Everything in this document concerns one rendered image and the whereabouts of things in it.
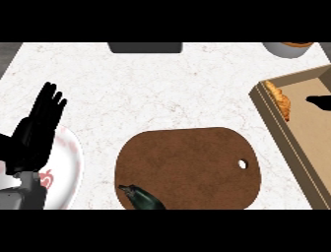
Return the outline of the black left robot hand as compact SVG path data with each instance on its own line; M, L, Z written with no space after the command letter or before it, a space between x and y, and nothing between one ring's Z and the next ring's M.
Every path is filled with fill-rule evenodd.
M13 135L0 134L0 160L6 162L7 175L38 172L47 164L65 104L56 84L46 83L29 116L20 120Z

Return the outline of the golden croissant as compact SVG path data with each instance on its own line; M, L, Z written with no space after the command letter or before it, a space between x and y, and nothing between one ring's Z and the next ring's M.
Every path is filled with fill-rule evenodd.
M282 90L275 86L275 84L269 81L265 82L266 89L271 92L271 96L275 100L277 106L282 113L282 117L285 121L290 121L290 99L284 95Z

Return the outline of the cardboard box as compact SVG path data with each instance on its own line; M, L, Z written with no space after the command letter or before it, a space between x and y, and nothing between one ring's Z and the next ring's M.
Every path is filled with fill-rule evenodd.
M331 111L306 101L331 95L331 64L271 80L290 99L290 115L282 116L269 90L257 84L250 97L309 205L331 210Z

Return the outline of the brown wooden cutting board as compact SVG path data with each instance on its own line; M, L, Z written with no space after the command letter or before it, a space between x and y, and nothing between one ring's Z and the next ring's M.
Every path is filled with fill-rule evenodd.
M228 128L146 131L123 146L115 185L136 185L168 210L241 210L260 183L253 148Z

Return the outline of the white plate with red print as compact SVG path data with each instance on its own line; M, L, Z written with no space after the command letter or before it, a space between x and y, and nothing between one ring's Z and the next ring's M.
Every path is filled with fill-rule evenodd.
M47 190L44 208L65 210L71 208L81 184L84 170L83 150L72 131L59 126L49 161L40 170L41 186ZM16 187L20 180L6 174L6 163L0 161L0 189Z

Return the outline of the grey bowl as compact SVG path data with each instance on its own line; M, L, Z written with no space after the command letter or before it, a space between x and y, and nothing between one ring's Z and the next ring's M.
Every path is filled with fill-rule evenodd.
M281 42L265 42L263 46L266 47L268 51L282 58L297 58L303 55L309 47L297 48L285 46Z

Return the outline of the orange food in bowl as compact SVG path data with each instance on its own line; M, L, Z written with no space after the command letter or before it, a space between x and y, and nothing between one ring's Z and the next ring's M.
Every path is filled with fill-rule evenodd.
M282 44L290 47L303 48L309 47L314 44L314 42L282 42Z

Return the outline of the dark green eggplant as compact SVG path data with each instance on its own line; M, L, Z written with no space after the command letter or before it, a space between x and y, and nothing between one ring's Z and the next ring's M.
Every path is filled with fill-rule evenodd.
M120 186L136 210L164 210L161 201L136 185Z

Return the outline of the dark grey appliance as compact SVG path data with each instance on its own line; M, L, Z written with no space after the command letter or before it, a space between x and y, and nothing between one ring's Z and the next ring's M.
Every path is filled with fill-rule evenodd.
M111 42L114 53L180 53L182 42Z

